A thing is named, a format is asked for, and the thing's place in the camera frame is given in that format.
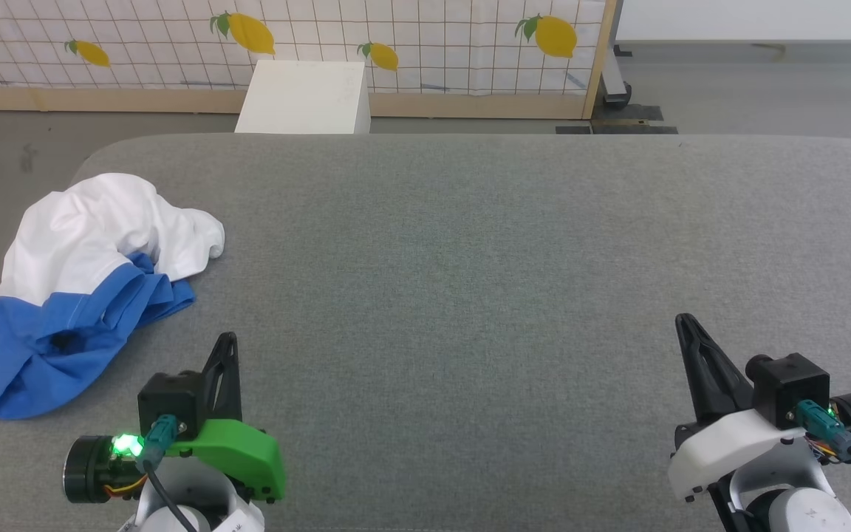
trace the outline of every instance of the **orange wire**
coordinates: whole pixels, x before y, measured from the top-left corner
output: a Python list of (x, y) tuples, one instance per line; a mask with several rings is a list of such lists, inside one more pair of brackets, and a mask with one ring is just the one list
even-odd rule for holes
[(825, 454), (830, 454), (832, 455), (832, 457), (836, 457), (836, 451), (833, 451), (829, 445), (824, 444), (823, 442), (818, 441), (816, 439), (807, 438), (807, 441), (810, 442), (810, 445), (812, 445), (813, 447), (825, 452)]
[(107, 493), (111, 497), (122, 497), (127, 492), (133, 491), (133, 489), (139, 488), (143, 485), (143, 482), (146, 482), (146, 475), (140, 477), (140, 480), (133, 482), (131, 485), (125, 485), (122, 488), (111, 488), (109, 485), (104, 485), (104, 492)]

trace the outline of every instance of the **black wheel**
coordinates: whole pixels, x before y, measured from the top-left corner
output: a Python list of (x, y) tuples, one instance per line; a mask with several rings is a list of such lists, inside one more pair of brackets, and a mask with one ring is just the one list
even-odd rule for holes
[(622, 82), (626, 87), (626, 97), (625, 100), (613, 100), (606, 101), (606, 97), (604, 96), (604, 107), (606, 109), (612, 109), (612, 111), (619, 111), (629, 105), (629, 100), (632, 100), (632, 85), (629, 85), (627, 82)]

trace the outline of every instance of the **white box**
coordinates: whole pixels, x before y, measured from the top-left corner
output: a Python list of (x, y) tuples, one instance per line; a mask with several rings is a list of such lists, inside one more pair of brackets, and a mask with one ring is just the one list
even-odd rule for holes
[(358, 61), (258, 61), (236, 132), (368, 134), (364, 67)]

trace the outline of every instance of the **green led light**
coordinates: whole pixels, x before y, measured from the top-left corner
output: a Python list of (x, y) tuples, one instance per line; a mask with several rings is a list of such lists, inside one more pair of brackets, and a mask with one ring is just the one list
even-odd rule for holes
[(114, 438), (114, 453), (121, 457), (138, 457), (143, 451), (143, 437), (121, 434)]

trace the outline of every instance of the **yellow lemon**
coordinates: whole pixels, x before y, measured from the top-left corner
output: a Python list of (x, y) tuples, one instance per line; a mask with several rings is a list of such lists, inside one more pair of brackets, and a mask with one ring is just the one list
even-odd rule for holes
[(577, 47), (577, 32), (570, 23), (557, 17), (536, 17), (524, 19), (517, 23), (514, 36), (524, 28), (524, 37), (530, 43), (530, 37), (537, 33), (537, 47), (544, 54), (554, 57), (573, 57), (573, 48)]
[(65, 50), (71, 50), (72, 54), (80, 55), (87, 63), (97, 64), (98, 67), (109, 67), (111, 60), (107, 52), (101, 50), (97, 44), (88, 41), (68, 41), (64, 43)]
[(373, 64), (384, 70), (395, 72), (396, 68), (399, 67), (399, 58), (396, 56), (396, 52), (385, 44), (361, 44), (357, 47), (357, 51), (362, 51), (364, 56), (372, 59)]
[(232, 31), (232, 37), (240, 47), (256, 54), (274, 55), (274, 35), (262, 21), (243, 13), (230, 14), (225, 11), (209, 19), (210, 31), (213, 31), (214, 24), (225, 37)]

